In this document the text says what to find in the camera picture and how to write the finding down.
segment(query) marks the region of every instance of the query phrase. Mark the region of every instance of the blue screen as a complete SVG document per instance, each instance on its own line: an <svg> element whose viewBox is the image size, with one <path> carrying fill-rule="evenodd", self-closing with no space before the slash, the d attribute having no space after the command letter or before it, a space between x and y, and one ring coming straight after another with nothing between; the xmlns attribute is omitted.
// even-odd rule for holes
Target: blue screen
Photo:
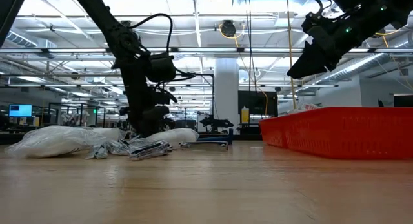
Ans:
<svg viewBox="0 0 413 224"><path fill-rule="evenodd" d="M31 105L10 105L8 116L9 117L31 117L32 106Z"/></svg>

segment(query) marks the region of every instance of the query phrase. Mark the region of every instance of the yellow bottle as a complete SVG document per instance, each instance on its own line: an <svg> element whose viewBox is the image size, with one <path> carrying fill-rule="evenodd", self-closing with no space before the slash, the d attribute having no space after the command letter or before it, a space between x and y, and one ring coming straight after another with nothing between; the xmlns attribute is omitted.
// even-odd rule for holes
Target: yellow bottle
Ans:
<svg viewBox="0 0 413 224"><path fill-rule="evenodd" d="M249 121L250 121L250 109L244 107L241 110L241 123L242 124L248 124Z"/></svg>

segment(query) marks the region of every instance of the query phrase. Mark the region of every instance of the pillar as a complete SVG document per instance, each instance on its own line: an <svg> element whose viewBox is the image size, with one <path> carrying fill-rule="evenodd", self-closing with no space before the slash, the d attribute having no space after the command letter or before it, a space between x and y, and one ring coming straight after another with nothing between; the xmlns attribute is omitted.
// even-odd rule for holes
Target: pillar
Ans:
<svg viewBox="0 0 413 224"><path fill-rule="evenodd" d="M234 124L234 130L239 124L238 115L238 70L237 59L216 59L215 79L215 109L216 119L228 119Z"/></svg>

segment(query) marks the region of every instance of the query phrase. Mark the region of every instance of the red basket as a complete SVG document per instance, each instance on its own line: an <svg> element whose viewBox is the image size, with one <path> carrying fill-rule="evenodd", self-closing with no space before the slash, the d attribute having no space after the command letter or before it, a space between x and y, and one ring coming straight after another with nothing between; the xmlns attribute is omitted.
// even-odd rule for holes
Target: red basket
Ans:
<svg viewBox="0 0 413 224"><path fill-rule="evenodd" d="M259 122L261 135L266 144L288 148L287 139L285 138L285 116L265 119Z"/></svg>
<svg viewBox="0 0 413 224"><path fill-rule="evenodd" d="M413 158L412 123L413 108L384 107L328 107L260 122L266 143L274 145L279 129L271 128L283 125L283 146L334 159Z"/></svg>

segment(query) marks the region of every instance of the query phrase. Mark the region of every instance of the wooden table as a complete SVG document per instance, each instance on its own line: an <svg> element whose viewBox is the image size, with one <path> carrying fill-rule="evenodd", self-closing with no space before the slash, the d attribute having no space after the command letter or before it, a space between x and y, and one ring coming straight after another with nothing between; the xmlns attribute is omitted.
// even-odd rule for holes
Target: wooden table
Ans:
<svg viewBox="0 0 413 224"><path fill-rule="evenodd" d="M132 162L9 159L0 223L412 223L413 161L334 161L235 142Z"/></svg>

